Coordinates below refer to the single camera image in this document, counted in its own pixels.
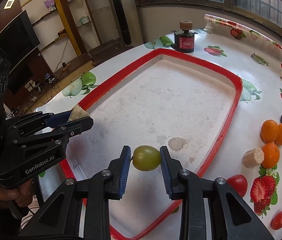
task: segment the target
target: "television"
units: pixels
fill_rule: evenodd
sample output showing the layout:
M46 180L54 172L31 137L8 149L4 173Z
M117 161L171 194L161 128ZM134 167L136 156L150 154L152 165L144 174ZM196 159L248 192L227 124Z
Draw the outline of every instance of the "television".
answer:
M39 45L40 41L33 30L26 10L16 16L0 32L0 48L11 62L10 73Z

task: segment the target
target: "metal screw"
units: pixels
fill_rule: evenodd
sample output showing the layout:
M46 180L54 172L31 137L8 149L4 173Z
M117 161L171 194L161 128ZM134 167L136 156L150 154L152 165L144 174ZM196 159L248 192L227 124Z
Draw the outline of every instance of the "metal screw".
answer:
M223 185L223 184L225 184L225 179L217 178L217 183Z
M180 170L180 174L184 175L184 176L187 176L187 175L190 174L190 171L188 171L187 169L183 169L183 170Z
M72 178L69 178L65 181L65 184L67 184L67 185L72 185L73 183L74 183L74 179L72 179Z
M111 174L111 171L109 170L103 170L101 171L102 176L109 176Z

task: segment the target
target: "tray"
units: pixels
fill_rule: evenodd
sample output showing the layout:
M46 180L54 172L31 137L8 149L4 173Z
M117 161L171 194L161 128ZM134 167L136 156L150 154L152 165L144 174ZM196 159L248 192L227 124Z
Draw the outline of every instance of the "tray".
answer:
M241 78L220 66L170 49L153 50L79 102L94 126L70 139L61 168L66 177L87 179L118 158L124 145L132 151L169 145L171 157L201 177L241 92ZM160 167L142 172L132 165L123 199L109 201L111 235L138 240L180 203L168 198Z

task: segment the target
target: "purple plush toy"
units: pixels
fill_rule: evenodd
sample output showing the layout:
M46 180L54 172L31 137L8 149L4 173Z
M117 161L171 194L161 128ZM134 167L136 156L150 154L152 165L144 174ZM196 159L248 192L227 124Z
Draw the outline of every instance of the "purple plush toy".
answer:
M45 1L44 4L48 8L48 12L53 12L54 10L56 10L54 0Z

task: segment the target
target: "fruit-patterned tablecloth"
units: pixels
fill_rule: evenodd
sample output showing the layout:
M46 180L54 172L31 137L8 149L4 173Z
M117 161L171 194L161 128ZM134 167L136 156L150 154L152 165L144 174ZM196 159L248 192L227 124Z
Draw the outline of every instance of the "fruit-patterned tablecloth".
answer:
M282 238L282 228L275 231L271 229L270 223L273 217L282 211L282 146L278 146L280 159L271 168L266 169L258 165L248 169L242 164L242 156L248 150L262 148L265 145L260 137L264 121L274 120L280 123L282 46L238 23L210 15L206 15L205 19L206 27L194 30L198 34L195 34L195 49L191 55L235 73L242 78L244 88L229 131L203 177L211 180L216 177L227 179L235 174L242 174L248 181L247 193L243 199L260 215L260 220L273 237L279 240ZM90 71L93 75L86 74L80 81L73 82L72 87L66 88L63 93L57 94L36 111L58 113L72 109L85 94L126 65L151 49L171 49L173 42L174 35L171 33L106 61ZM162 142L162 145L168 145L167 140ZM62 180L57 166L42 175L40 184L44 197L47 198ZM263 203L251 202L250 190L255 180L263 181L262 185L269 188L269 196ZM180 217L181 211L171 214L143 239L177 240Z

